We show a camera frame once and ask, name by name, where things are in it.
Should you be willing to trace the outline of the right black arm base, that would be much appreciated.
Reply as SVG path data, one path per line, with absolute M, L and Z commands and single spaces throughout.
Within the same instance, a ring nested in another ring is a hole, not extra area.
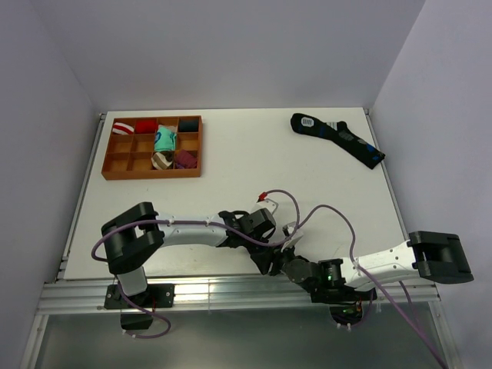
M 374 288 L 369 291 L 356 291 L 344 284 L 335 285 L 331 281 L 321 282 L 310 291 L 313 303 L 329 305 L 331 318 L 344 326 L 359 324 L 364 318 L 363 303 L 372 306 L 377 293 Z

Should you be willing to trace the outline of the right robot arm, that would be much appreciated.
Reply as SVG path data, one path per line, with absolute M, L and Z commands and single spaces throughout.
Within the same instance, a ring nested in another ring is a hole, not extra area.
M 269 275 L 285 275 L 309 293 L 313 303 L 345 304 L 377 297 L 378 284 L 422 278 L 438 284 L 474 280 L 456 234 L 415 231 L 409 239 L 385 251 L 352 261 L 335 258 L 313 262 L 288 247 L 275 256 Z

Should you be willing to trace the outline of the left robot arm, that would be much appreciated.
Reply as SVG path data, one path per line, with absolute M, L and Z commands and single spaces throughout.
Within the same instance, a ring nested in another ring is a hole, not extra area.
M 150 288 L 144 263 L 159 249 L 182 245 L 245 248 L 262 274 L 268 273 L 275 248 L 268 246 L 276 230 L 278 204 L 259 201 L 252 211 L 221 211 L 199 219 L 168 216 L 157 221 L 151 202 L 141 202 L 101 227 L 102 239 L 91 256 L 108 264 L 122 287 L 122 298 L 132 307 L 147 303 Z

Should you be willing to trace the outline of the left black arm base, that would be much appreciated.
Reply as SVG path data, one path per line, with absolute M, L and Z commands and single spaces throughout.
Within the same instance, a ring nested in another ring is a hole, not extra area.
M 110 284 L 106 291 L 105 310 L 136 309 L 138 313 L 120 313 L 121 328 L 126 331 L 146 331 L 155 318 L 141 309 L 156 313 L 159 308 L 171 308 L 174 303 L 175 286 L 173 284 L 149 284 L 147 288 L 136 295 L 122 293 L 117 284 Z

